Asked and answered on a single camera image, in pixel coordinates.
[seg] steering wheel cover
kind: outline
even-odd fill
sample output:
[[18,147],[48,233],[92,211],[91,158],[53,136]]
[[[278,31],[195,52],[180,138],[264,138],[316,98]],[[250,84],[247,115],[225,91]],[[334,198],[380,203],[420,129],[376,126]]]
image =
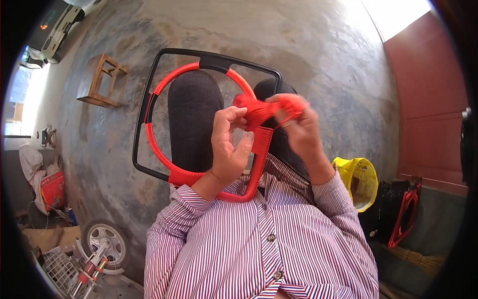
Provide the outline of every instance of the steering wheel cover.
[[[197,70],[200,69],[199,62],[191,63],[182,67],[177,68],[173,72],[171,72],[169,75],[167,75],[156,87],[154,92],[151,94],[148,106],[146,108],[146,116],[145,116],[145,126],[146,126],[146,134],[148,137],[149,144],[151,146],[151,149],[153,153],[158,157],[158,159],[163,163],[170,171],[170,178],[169,178],[169,183],[172,183],[174,185],[182,185],[182,184],[187,184],[191,186],[194,184],[198,179],[200,179],[203,175],[204,172],[192,172],[192,171],[187,171],[184,169],[179,168],[178,166],[174,165],[169,159],[162,153],[160,150],[156,139],[154,138],[154,132],[152,129],[152,109],[155,101],[152,101],[153,95],[159,96],[159,94],[162,92],[162,90],[177,76],[180,74],[183,74],[188,71],[192,70]],[[250,85],[247,83],[247,81],[239,75],[236,71],[233,69],[229,68],[228,72],[226,75],[233,79],[234,82],[236,82],[241,89],[244,91],[245,94],[248,96],[252,97],[253,99],[257,100],[254,91],[250,87]],[[256,165],[253,167],[252,173],[251,173],[251,180],[250,184],[246,190],[246,194],[243,196],[236,195],[236,194],[230,194],[226,192],[221,192],[217,198],[220,198],[222,200],[226,201],[232,201],[232,202],[247,202],[252,199],[252,197],[255,194],[255,190],[257,189],[258,183],[260,176],[262,174],[262,169],[265,164],[265,157],[267,155],[267,152],[269,150],[269,144],[271,142],[272,138],[272,129],[269,128],[262,128],[259,127],[257,130],[255,130],[255,133],[258,138],[255,139],[261,139],[261,142],[259,140],[256,140],[254,142],[253,150],[252,152],[258,154]]]

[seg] red box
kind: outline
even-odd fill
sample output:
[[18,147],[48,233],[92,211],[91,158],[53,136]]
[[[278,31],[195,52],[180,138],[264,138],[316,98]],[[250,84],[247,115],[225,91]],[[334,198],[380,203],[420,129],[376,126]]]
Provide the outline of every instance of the red box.
[[45,203],[45,209],[51,211],[65,205],[65,180],[63,172],[58,171],[49,177],[42,179],[40,193]]

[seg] dark pants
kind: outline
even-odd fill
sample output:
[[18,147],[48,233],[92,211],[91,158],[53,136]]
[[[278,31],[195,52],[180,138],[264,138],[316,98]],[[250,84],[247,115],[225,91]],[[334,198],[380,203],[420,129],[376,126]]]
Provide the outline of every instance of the dark pants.
[[[272,96],[274,83],[274,78],[259,82],[254,88],[257,99],[264,101]],[[280,93],[296,92],[284,83]],[[171,152],[175,165],[194,172],[204,172],[211,168],[214,114],[221,109],[224,109],[221,91],[208,73],[190,71],[172,82],[168,94],[168,110]],[[275,128],[277,122],[272,118],[262,126]],[[308,177],[304,163],[290,148],[287,134],[282,128],[274,131],[269,153],[302,176]]]

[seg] yellow plastic bag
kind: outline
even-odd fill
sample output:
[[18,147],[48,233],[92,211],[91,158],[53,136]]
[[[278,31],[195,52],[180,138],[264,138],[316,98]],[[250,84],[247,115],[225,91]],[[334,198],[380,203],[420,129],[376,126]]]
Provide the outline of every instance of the yellow plastic bag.
[[372,163],[365,158],[346,160],[335,158],[332,165],[337,162],[340,178],[352,198],[355,209],[363,212],[368,209],[377,196],[379,181]]

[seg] silver rim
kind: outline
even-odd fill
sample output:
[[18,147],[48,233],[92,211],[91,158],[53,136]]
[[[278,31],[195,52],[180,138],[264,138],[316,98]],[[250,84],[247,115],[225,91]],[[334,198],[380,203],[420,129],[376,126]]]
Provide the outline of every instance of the silver rim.
[[111,242],[111,247],[105,252],[106,258],[114,265],[121,263],[126,254],[126,246],[118,231],[107,224],[97,224],[88,232],[88,242],[93,252],[107,239]]

